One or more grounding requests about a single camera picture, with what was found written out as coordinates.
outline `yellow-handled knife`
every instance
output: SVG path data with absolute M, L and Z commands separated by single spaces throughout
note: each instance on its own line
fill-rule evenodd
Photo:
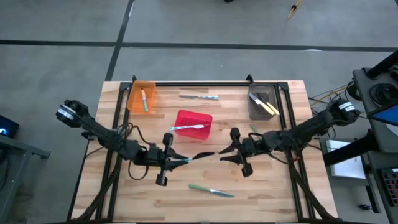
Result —
M 264 94 L 266 94 L 266 93 L 258 93 L 258 94 L 257 94 L 257 96 L 259 96 L 259 100 L 262 101 L 263 103 L 266 103 L 266 105 L 267 105 L 269 108 L 271 108 L 271 110 L 272 110 L 273 112 L 275 112 L 275 114 L 276 114 L 277 116 L 279 116 L 279 115 L 280 115 L 279 111 L 278 111 L 270 102 L 268 102 L 268 98 L 265 98 L 265 97 L 264 97 Z
M 269 114 L 271 114 L 271 116 L 275 116 L 275 112 L 271 108 L 269 108 L 265 103 L 259 100 L 256 96 L 254 96 L 253 93 L 249 93 L 249 96 L 252 100 L 254 100 L 254 102 L 262 106 Z

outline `gray container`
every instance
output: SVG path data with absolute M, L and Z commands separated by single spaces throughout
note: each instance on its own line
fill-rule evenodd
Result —
M 274 116 L 270 115 L 261 105 L 256 104 L 249 96 L 249 93 L 253 93 L 254 96 L 258 97 L 263 103 L 267 101 L 279 110 L 276 103 L 275 89 L 273 86 L 256 86 L 251 84 L 248 92 L 248 107 L 249 117 L 254 121 L 268 121 Z

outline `wooden table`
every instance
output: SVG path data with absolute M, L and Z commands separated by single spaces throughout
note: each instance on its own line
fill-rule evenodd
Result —
M 105 82 L 99 100 L 96 120 L 111 128 L 119 82 Z M 304 82 L 288 81 L 290 97 L 297 124 L 312 117 Z M 161 143 L 164 133 L 174 125 L 180 109 L 206 113 L 213 116 L 210 137 L 206 141 L 174 134 L 173 148 L 184 156 L 194 156 L 203 151 L 220 152 L 230 143 L 229 131 L 238 127 L 242 137 L 256 124 L 260 133 L 281 129 L 279 117 L 270 121 L 251 121 L 248 116 L 247 87 L 158 87 L 157 106 L 151 115 L 130 114 L 129 121 L 141 128 L 148 142 Z M 218 95 L 220 100 L 189 100 L 181 95 Z M 134 131 L 132 139 L 139 139 Z M 87 153 L 99 148 L 91 142 Z M 283 153 L 273 152 L 285 160 Z M 329 180 L 318 149 L 303 152 L 310 187 L 321 204 L 336 217 L 336 208 Z M 88 157 L 84 163 L 72 218 L 78 217 L 98 193 L 103 175 L 106 150 Z M 150 167 L 147 177 L 140 181 L 130 179 L 128 162 L 123 161 L 118 185 L 114 222 L 287 222 L 297 221 L 289 170 L 267 155 L 249 158 L 254 173 L 248 178 L 241 167 L 219 161 L 220 155 L 192 161 L 188 165 L 168 172 L 166 187 L 155 184 L 158 167 Z M 140 177 L 144 167 L 132 166 L 132 175 Z M 223 198 L 188 188 L 197 184 L 224 190 L 235 198 Z M 304 214 L 307 214 L 304 194 L 300 191 Z M 104 209 L 108 209 L 109 197 Z

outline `yellow cable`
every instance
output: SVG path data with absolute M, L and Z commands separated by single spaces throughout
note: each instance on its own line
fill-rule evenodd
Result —
M 346 88 L 347 88 L 347 86 L 344 86 L 344 87 L 341 87 L 341 88 L 338 89 L 338 90 L 331 91 L 331 92 L 330 92 L 329 94 L 327 94 L 326 96 L 320 98 L 319 100 L 317 100 L 316 102 L 314 102 L 313 104 L 311 104 L 311 106 L 313 106 L 313 105 L 315 105 L 315 104 L 321 102 L 321 100 L 325 99 L 325 98 L 328 97 L 328 96 L 331 96 L 331 95 L 333 95 L 333 94 L 338 94 L 340 91 L 346 90 Z

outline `gray floor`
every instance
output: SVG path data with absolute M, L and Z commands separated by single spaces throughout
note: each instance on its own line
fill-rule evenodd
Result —
M 117 39 L 128 0 L 2 0 L 0 40 L 107 41 Z M 125 42 L 397 47 L 393 0 L 308 0 L 291 20 L 295 1 L 136 0 Z M 86 141 L 55 119 L 65 99 L 84 102 L 94 115 L 113 47 L 0 45 L 0 114 L 21 124 L 17 138 L 51 150 L 34 159 L 11 217 L 28 223 L 66 219 Z M 316 95 L 371 67 L 389 52 L 122 48 L 113 80 L 305 80 Z M 360 102 L 355 105 L 362 108 Z M 365 119 L 337 128 L 341 138 L 362 137 Z M 369 203 L 362 182 L 331 179 L 340 218 L 386 223 L 385 213 L 359 210 Z

